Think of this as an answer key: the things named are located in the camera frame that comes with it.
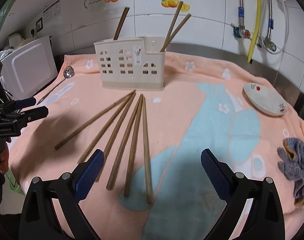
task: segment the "paper notice on wall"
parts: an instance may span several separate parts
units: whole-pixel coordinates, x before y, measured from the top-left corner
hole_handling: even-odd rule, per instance
[[[60,0],[57,0],[43,11],[43,25],[47,25],[50,21],[54,20],[61,15]]]
[[[133,46],[133,62],[135,66],[141,66],[141,46]]]

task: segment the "wooden chopstick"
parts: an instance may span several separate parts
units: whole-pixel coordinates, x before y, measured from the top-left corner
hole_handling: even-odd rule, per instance
[[[114,184],[115,184],[115,181],[116,181],[116,177],[117,177],[117,173],[119,171],[122,155],[123,155],[123,152],[124,152],[124,148],[125,148],[125,145],[126,145],[126,143],[128,141],[128,138],[129,138],[129,135],[130,135],[130,132],[131,132],[131,129],[132,129],[132,125],[133,125],[133,122],[134,122],[137,110],[139,108],[139,103],[140,103],[141,97],[142,96],[140,95],[140,97],[139,97],[139,99],[138,99],[138,101],[137,101],[137,103],[135,105],[135,108],[134,108],[134,110],[132,112],[132,115],[130,117],[128,126],[125,129],[125,133],[123,135],[123,138],[122,138],[119,150],[117,152],[117,155],[116,155],[113,167],[112,167],[110,178],[108,180],[107,190],[112,190],[113,187],[114,187]]]
[[[183,1],[180,1],[178,7],[176,8],[176,11],[175,11],[175,14],[174,14],[174,17],[172,19],[172,22],[171,22],[171,25],[170,25],[170,28],[169,28],[169,31],[168,31],[168,34],[166,35],[166,38],[165,38],[165,41],[164,41],[164,44],[166,43],[166,41],[170,38],[171,36],[171,33],[173,31],[173,28],[174,28],[174,25],[175,25],[175,22],[179,16],[179,13],[180,13],[180,10],[182,8],[182,5],[183,5]]]
[[[126,172],[126,179],[125,179],[125,186],[124,186],[124,196],[125,197],[129,197],[129,195],[130,195],[134,158],[135,158],[136,146],[137,146],[137,142],[138,142],[138,134],[139,134],[139,127],[140,127],[140,120],[141,120],[142,103],[143,103],[143,97],[140,96],[139,109],[136,113],[136,119],[135,119],[135,123],[134,123],[133,135],[132,135],[128,169]]]
[[[130,106],[131,106],[131,104],[132,104],[132,102],[133,102],[133,100],[134,100],[134,98],[135,98],[135,94],[136,94],[136,93],[134,92],[134,93],[132,94],[130,100],[129,100],[128,103],[126,104],[126,107],[124,108],[124,110],[123,110],[123,112],[122,112],[122,114],[121,114],[121,116],[120,116],[120,118],[119,118],[119,121],[117,121],[116,126],[114,127],[114,130],[113,130],[113,132],[112,132],[112,134],[111,134],[111,137],[110,137],[110,139],[109,139],[109,141],[108,141],[108,143],[107,143],[107,145],[106,145],[106,147],[105,147],[105,149],[104,149],[104,152],[103,152],[103,153],[104,153],[104,164],[105,164],[105,162],[107,161],[108,155],[109,155],[110,150],[111,150],[111,148],[112,148],[112,145],[113,145],[113,143],[114,143],[114,141],[115,141],[115,139],[116,139],[116,135],[117,135],[117,133],[118,133],[119,130],[120,130],[120,127],[121,127],[121,125],[122,125],[122,123],[123,123],[123,120],[124,120],[126,114],[128,113],[128,111],[129,111],[129,109],[130,109]],[[102,173],[103,168],[104,168],[104,165],[103,165],[103,167],[102,167],[102,169],[101,169],[101,171],[100,171],[100,174],[97,176],[97,178],[96,178],[96,180],[95,180],[96,182],[99,181],[100,175],[101,175],[101,173]]]
[[[122,109],[125,107],[125,105],[130,100],[130,97],[128,97],[115,111],[115,113],[111,116],[111,118],[108,120],[108,122],[103,126],[103,128],[100,130],[100,132],[97,134],[97,136],[93,139],[93,141],[90,143],[88,148],[85,150],[79,161],[78,164],[85,162],[87,156],[90,154],[90,152],[93,150],[95,145],[98,143],[98,141],[101,139],[103,134],[106,132],[106,130],[110,127],[110,125],[113,123],[114,119],[119,115],[119,113],[122,111]]]
[[[166,47],[170,44],[170,42],[173,40],[173,38],[175,37],[175,35],[179,32],[179,30],[183,27],[183,25],[188,21],[188,19],[191,17],[191,14],[188,14],[183,20],[182,22],[180,22],[180,24],[176,27],[176,29],[174,30],[174,32],[171,34],[170,38],[168,38],[165,42],[164,45],[162,47],[162,49],[160,50],[160,52],[165,52]]]
[[[151,167],[150,167],[150,150],[148,139],[148,120],[147,108],[145,104],[145,97],[142,103],[143,112],[143,147],[144,147],[144,169],[145,169],[145,187],[147,192],[147,202],[152,203],[152,180],[151,180]]]
[[[113,109],[114,107],[116,107],[117,105],[119,105],[120,103],[122,103],[126,98],[128,98],[134,92],[135,92],[135,90],[133,90],[131,93],[127,94],[126,96],[124,96],[122,98],[120,98],[118,101],[116,101],[115,103],[111,104],[110,106],[108,106],[107,108],[105,108],[104,110],[102,110],[101,112],[99,112],[97,115],[95,115],[94,117],[92,117],[89,121],[87,121],[86,123],[82,124],[79,128],[77,128],[69,136],[67,136],[62,141],[60,141],[54,148],[56,150],[60,149],[69,140],[71,140],[74,136],[76,136],[78,133],[80,133],[84,128],[86,128],[87,126],[89,126],[90,124],[92,124],[95,120],[99,119],[102,115],[106,114],[108,111],[110,111],[111,109]]]
[[[125,18],[126,18],[128,12],[129,12],[129,10],[130,10],[129,7],[125,7],[124,10],[123,10],[123,13],[122,13],[122,15],[121,15],[119,24],[118,24],[118,26],[117,26],[117,28],[116,28],[116,32],[115,32],[115,34],[114,34],[114,38],[113,38],[114,41],[117,40],[117,39],[119,38],[119,35],[120,35],[120,33],[121,33],[122,26],[123,26],[123,24],[124,24]]]

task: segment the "blue gripper pad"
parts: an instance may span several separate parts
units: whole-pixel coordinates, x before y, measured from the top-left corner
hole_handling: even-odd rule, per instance
[[[19,110],[29,106],[34,106],[35,104],[36,104],[35,98],[27,98],[27,99],[15,101],[14,108]]]
[[[209,149],[202,152],[201,164],[219,198],[226,201],[228,204],[232,198],[230,193],[230,183],[222,173],[219,167],[219,161],[214,157]]]
[[[74,200],[76,203],[86,199],[87,195],[89,194],[95,179],[103,167],[103,152],[97,149],[86,163],[88,166],[74,184]]]

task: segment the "white cable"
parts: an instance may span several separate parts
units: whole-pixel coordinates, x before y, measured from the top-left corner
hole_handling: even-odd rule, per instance
[[[267,48],[265,47],[264,41],[263,41],[263,39],[262,39],[262,37],[263,37],[263,36],[262,36],[262,33],[263,33],[263,22],[264,22],[264,16],[265,16],[265,11],[266,11],[266,0],[264,0],[264,6],[263,6],[263,8],[264,8],[264,12],[263,12],[263,15],[262,15],[262,20],[261,20],[261,28],[260,28],[260,36],[261,36],[261,39],[260,39],[259,44],[260,44],[267,52],[269,52],[270,54],[277,55],[277,54],[280,54],[280,53],[284,50],[284,48],[285,48],[285,46],[286,46],[286,44],[287,44],[287,42],[288,42],[288,38],[289,38],[289,17],[288,17],[288,7],[287,7],[287,5],[286,5],[286,1],[284,0],[284,8],[285,8],[285,36],[284,36],[284,44],[283,44],[283,47],[282,47],[279,51],[275,51],[275,52],[273,52],[273,51],[267,49]]]

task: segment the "white floor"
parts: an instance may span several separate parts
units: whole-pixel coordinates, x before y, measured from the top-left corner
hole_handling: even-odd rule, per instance
[[[9,180],[5,177],[3,185],[3,196],[0,206],[1,214],[18,214],[22,212],[25,196],[12,192],[9,187]]]

